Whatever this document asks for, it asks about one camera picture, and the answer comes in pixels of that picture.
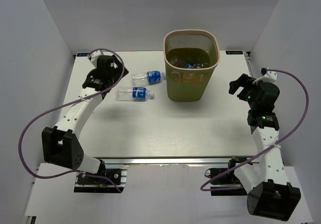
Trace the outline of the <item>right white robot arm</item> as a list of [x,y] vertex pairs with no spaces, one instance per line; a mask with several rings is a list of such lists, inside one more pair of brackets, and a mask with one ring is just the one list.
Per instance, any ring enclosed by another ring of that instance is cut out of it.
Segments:
[[268,71],[258,79],[242,74],[230,82],[229,93],[242,88],[237,96],[250,107],[247,122],[259,155],[259,172],[242,160],[228,168],[226,176],[230,182],[242,184],[251,215],[288,221],[300,201],[301,192],[291,185],[277,144],[279,123],[273,110],[280,90],[275,81],[276,72]]

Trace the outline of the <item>right blue table label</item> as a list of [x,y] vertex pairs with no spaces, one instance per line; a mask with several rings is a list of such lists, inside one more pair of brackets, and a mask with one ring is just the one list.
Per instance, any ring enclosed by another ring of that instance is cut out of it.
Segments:
[[240,50],[226,50],[227,55],[243,55],[243,51]]

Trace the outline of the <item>blue label water bottle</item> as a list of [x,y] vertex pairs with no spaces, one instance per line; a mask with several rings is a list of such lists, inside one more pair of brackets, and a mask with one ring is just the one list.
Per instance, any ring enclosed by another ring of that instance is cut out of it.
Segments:
[[115,93],[118,101],[145,101],[154,99],[154,92],[145,87],[118,87]]
[[158,84],[164,80],[166,80],[166,75],[160,71],[148,71],[131,75],[131,83],[137,87]]

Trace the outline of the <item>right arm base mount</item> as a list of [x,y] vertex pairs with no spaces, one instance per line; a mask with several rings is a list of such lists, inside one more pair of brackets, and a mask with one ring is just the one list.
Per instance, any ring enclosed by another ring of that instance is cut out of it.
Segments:
[[[232,157],[229,160],[228,165],[226,168],[209,168],[205,171],[204,176],[206,178],[213,178],[226,170],[236,166],[236,164],[240,164],[246,161],[246,158],[241,157]],[[234,172],[230,172],[227,175],[220,177],[211,182],[210,188],[220,189],[220,188],[229,188],[233,187],[232,190],[218,190],[218,191],[211,191],[212,196],[247,196],[247,192],[244,188],[240,188],[242,186],[240,180],[234,175]]]

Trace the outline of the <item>olive green mesh bin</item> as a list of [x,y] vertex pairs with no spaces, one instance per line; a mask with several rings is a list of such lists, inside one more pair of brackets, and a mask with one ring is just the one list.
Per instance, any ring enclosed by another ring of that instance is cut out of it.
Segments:
[[220,61],[216,37],[204,30],[175,30],[163,46],[169,99],[200,100]]

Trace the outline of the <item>blue table label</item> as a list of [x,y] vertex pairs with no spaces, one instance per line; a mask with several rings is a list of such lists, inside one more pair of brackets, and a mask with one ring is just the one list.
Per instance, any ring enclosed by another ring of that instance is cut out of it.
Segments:
[[76,54],[77,57],[87,57],[88,55],[89,55],[89,53],[87,53],[87,52],[78,52]]
[[226,50],[227,55],[243,55],[243,51],[240,50]]

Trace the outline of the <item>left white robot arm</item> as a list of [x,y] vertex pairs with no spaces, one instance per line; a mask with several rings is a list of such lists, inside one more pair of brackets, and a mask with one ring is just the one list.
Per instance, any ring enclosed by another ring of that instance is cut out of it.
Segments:
[[99,55],[94,64],[82,84],[78,102],[52,128],[42,131],[42,145],[45,162],[88,173],[94,183],[101,183],[106,177],[104,162],[86,155],[79,137],[93,111],[128,70],[114,54]]

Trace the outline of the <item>left blue table label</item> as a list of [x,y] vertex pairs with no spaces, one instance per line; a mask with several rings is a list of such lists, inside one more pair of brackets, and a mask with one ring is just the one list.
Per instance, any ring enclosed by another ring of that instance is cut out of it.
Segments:
[[78,52],[76,54],[77,57],[87,57],[88,55],[89,55],[89,53],[87,53],[87,52]]

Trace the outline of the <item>red label water bottle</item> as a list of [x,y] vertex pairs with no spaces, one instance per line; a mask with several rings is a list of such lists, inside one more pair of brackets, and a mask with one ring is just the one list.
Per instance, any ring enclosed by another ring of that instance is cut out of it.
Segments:
[[185,82],[185,83],[200,83],[205,81],[206,76],[198,73],[172,73],[172,79],[174,82]]

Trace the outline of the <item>dark label crushed bottle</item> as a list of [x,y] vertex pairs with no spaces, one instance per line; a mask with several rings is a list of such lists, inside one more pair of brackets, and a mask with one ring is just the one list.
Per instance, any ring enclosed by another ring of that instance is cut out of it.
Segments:
[[172,66],[175,66],[175,67],[178,67],[178,68],[183,68],[186,62],[184,60],[182,60],[181,58],[177,57],[177,56],[171,56],[169,58],[169,63]]

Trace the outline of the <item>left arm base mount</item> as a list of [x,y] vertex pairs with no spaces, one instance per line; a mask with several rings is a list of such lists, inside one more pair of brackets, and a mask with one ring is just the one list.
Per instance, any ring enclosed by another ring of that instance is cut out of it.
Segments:
[[126,184],[128,165],[105,164],[104,174],[97,177],[80,172],[76,176],[75,193],[122,193]]

